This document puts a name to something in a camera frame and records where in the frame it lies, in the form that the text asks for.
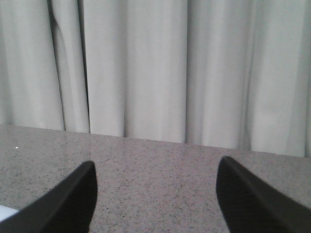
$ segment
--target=granite countertop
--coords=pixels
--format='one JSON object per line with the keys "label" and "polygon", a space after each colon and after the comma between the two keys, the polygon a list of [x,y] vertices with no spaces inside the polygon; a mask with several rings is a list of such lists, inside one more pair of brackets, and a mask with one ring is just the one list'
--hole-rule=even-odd
{"label": "granite countertop", "polygon": [[311,159],[0,125],[0,205],[21,209],[93,160],[94,233],[228,233],[216,198],[222,156],[311,208]]}

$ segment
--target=curtain fold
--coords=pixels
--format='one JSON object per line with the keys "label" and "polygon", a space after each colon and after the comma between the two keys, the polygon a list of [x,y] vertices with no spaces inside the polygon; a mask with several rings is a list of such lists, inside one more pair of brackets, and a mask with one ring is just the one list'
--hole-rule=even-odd
{"label": "curtain fold", "polygon": [[310,58],[309,0],[3,0],[0,123],[310,156]]}

